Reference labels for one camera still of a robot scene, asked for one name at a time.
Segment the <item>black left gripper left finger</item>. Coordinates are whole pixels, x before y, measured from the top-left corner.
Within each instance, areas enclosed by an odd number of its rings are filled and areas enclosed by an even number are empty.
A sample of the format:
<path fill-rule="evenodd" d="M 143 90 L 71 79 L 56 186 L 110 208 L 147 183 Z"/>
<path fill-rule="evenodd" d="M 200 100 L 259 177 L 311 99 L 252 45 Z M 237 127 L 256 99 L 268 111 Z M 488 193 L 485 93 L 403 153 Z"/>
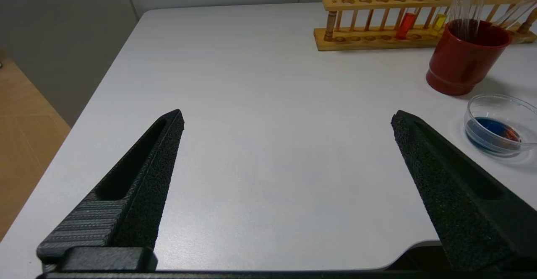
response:
<path fill-rule="evenodd" d="M 182 112 L 160 116 L 37 248 L 44 272 L 155 268 Z"/>

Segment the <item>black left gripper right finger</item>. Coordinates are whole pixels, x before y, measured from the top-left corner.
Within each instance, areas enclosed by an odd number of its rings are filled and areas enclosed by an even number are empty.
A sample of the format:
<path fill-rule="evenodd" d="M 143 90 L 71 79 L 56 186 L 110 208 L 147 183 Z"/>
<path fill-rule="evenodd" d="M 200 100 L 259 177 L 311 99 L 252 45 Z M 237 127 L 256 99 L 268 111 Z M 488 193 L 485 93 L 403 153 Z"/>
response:
<path fill-rule="evenodd" d="M 451 268 L 535 272 L 536 210 L 420 117 L 391 126 Z"/>

